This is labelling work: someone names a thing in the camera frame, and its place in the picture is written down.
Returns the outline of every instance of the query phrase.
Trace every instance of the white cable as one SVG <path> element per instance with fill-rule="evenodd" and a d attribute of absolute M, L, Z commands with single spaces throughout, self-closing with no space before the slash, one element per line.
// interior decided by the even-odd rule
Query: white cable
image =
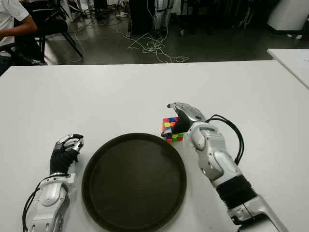
<path fill-rule="evenodd" d="M 69 61 L 69 62 L 64 62 L 64 63 L 60 63 L 60 64 L 58 64 L 58 65 L 76 63 L 76 62 L 79 62 L 79 61 L 81 61 L 81 60 L 83 60 L 83 59 L 85 58 L 86 52 L 85 52 L 85 50 L 84 50 L 84 47 L 82 46 L 81 41 L 78 39 L 77 34 L 78 34 L 79 32 L 82 32 L 82 30 L 84 30 L 84 29 L 94 28 L 94 27 L 96 27 L 96 25 L 98 25 L 97 27 L 99 27 L 99 26 L 101 26 L 101 25 L 107 26 L 106 23 L 94 22 L 94 20 L 92 20 L 90 23 L 87 23 L 86 25 L 79 27 L 79 28 L 77 29 L 77 31 L 73 32 L 73 33 L 74 33 L 75 39 L 77 40 L 77 42 L 79 43 L 79 45 L 80 45 L 80 47 L 81 47 L 81 49 L 82 49 L 82 51 L 83 51 L 83 52 L 82 52 L 83 57 L 79 58 L 78 60 Z"/>
<path fill-rule="evenodd" d="M 152 30 L 153 30 L 155 21 L 154 21 L 154 18 L 153 18 L 153 16 L 152 16 L 150 10 L 149 10 L 149 7 L 148 7 L 148 0 L 147 0 L 147 10 L 148 10 L 148 12 L 149 12 L 149 14 L 150 14 L 150 16 L 151 16 L 151 18 L 152 18 L 152 21 L 153 21 L 153 27 L 152 27 Z M 157 60 L 159 60 L 161 63 L 168 63 L 168 61 L 161 60 L 161 59 L 159 58 L 158 55 L 163 55 L 163 56 L 165 56 L 166 58 L 168 58 L 168 60 L 169 60 L 171 63 L 173 63 L 173 61 L 175 61 L 175 62 L 177 62 L 177 63 L 186 62 L 186 61 L 189 59 L 189 57 L 185 57 L 185 56 L 169 56 L 168 54 L 166 54 L 166 53 L 163 51 L 163 49 L 165 49 L 165 47 L 166 47 L 165 44 L 163 44 L 163 41 L 164 41 L 164 40 L 167 38 L 167 36 L 168 36 L 168 18 L 169 18 L 169 17 L 166 18 L 167 31 L 166 31 L 166 35 L 165 35 L 164 38 L 160 37 L 160 38 L 158 38 L 158 39 L 155 40 L 155 39 L 152 37 L 151 34 L 146 33 L 146 34 L 142 35 L 141 37 L 139 37 L 137 40 L 134 40 L 134 39 L 128 38 L 128 37 L 125 36 L 122 32 L 120 32 L 120 31 L 118 30 L 119 27 L 118 27 L 118 28 L 116 27 L 116 31 L 117 31 L 119 34 L 121 34 L 124 38 L 133 41 L 133 43 L 128 47 L 128 49 L 134 48 L 134 49 L 137 49 L 137 50 L 141 50 L 142 53 L 155 53 Z M 140 39 L 143 39 L 143 38 L 149 39 L 149 41 L 146 43 L 146 44 L 147 44 L 146 47 L 143 46 L 143 45 L 139 42 L 139 40 L 140 40 Z"/>

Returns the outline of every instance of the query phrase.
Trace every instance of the black cable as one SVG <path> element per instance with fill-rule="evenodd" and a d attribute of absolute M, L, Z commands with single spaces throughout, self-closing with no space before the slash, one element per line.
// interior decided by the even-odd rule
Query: black cable
<path fill-rule="evenodd" d="M 34 200 L 34 197 L 35 197 L 35 194 L 40 190 L 40 184 L 42 181 L 46 180 L 46 179 L 49 179 L 49 178 L 54 178 L 54 177 L 57 177 L 57 176 L 69 176 L 68 174 L 57 174 L 57 175 L 52 175 L 52 176 L 48 176 L 46 178 L 44 178 L 43 180 L 41 180 L 38 185 L 36 186 L 35 190 L 33 193 L 31 193 L 31 195 L 28 197 L 28 200 L 26 201 L 26 204 L 24 206 L 24 211 L 23 211 L 23 215 L 22 215 L 22 223 L 23 223 L 23 232 L 27 232 L 28 231 L 28 228 L 27 228 L 27 225 L 26 225 L 26 216 L 27 216 L 27 212 Z"/>
<path fill-rule="evenodd" d="M 209 119 L 207 119 L 205 122 L 208 123 L 208 122 L 213 121 L 213 120 L 224 122 L 236 133 L 238 140 L 239 140 L 239 150 L 238 150 L 238 153 L 237 153 L 237 156 L 236 156 L 234 162 L 235 162 L 236 165 L 238 165 L 241 158 L 242 158 L 243 152 L 244 152 L 244 141 L 243 141 L 241 132 L 239 131 L 239 129 L 237 128 L 237 126 L 234 123 L 232 123 L 230 120 L 226 119 L 225 117 L 223 117 L 221 115 L 213 115 Z"/>

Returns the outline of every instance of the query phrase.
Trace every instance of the chair leg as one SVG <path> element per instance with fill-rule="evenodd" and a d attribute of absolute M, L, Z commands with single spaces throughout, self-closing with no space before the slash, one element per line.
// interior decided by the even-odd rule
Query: chair leg
<path fill-rule="evenodd" d="M 62 35 L 63 35 L 63 37 L 64 38 L 66 38 L 66 40 L 71 44 L 71 46 L 74 48 L 74 50 L 79 54 L 79 56 L 81 57 L 81 58 L 83 58 L 83 55 L 81 54 L 81 52 L 77 49 L 77 47 L 75 46 L 75 44 L 72 42 L 72 37 L 71 37 L 71 39 L 68 37 L 68 35 L 67 34 L 65 34 L 65 33 L 62 33 Z"/>
<path fill-rule="evenodd" d="M 72 41 L 72 43 L 76 44 L 75 40 L 67 32 L 63 32 L 62 34 L 66 34 L 66 36 Z"/>
<path fill-rule="evenodd" d="M 42 56 L 43 56 L 43 59 L 45 57 L 45 39 L 46 39 L 46 36 L 43 36 L 43 39 L 42 39 Z"/>
<path fill-rule="evenodd" d="M 42 52 L 42 36 L 39 37 L 39 48 L 40 52 Z"/>
<path fill-rule="evenodd" d="M 63 9 L 63 7 L 62 7 L 61 5 L 59 5 L 59 7 L 60 7 L 61 11 L 63 11 L 63 12 L 67 15 L 67 17 L 69 18 L 70 16 L 69 16 L 68 13 Z"/>

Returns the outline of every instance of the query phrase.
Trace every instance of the rubik's cube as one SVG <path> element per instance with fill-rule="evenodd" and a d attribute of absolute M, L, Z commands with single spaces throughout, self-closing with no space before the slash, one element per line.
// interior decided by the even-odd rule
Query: rubik's cube
<path fill-rule="evenodd" d="M 178 117 L 167 117 L 163 119 L 162 124 L 162 132 L 165 132 L 166 130 L 170 129 L 171 127 L 175 126 L 176 122 L 178 121 Z M 164 139 L 168 142 L 175 142 L 175 141 L 182 141 L 183 140 L 184 133 L 179 134 L 173 134 L 168 137 L 165 137 Z"/>

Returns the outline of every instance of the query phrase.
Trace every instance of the table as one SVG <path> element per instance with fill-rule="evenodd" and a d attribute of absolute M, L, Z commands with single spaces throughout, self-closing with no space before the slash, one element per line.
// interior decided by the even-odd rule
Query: table
<path fill-rule="evenodd" d="M 309 49 L 268 49 L 267 52 L 309 89 Z"/>
<path fill-rule="evenodd" d="M 85 137 L 75 166 L 66 232 L 101 232 L 81 198 L 83 171 L 108 140 L 130 132 L 159 135 L 169 102 L 187 102 L 206 117 L 219 113 L 242 132 L 246 178 L 290 231 L 308 228 L 309 91 L 278 62 L 11 67 L 0 77 L 0 227 L 21 231 L 24 203 L 48 175 L 54 142 L 68 132 Z M 235 157 L 238 140 L 216 123 Z M 187 192 L 160 232 L 235 232 L 236 226 L 198 157 L 185 141 L 173 144 L 187 171 Z"/>

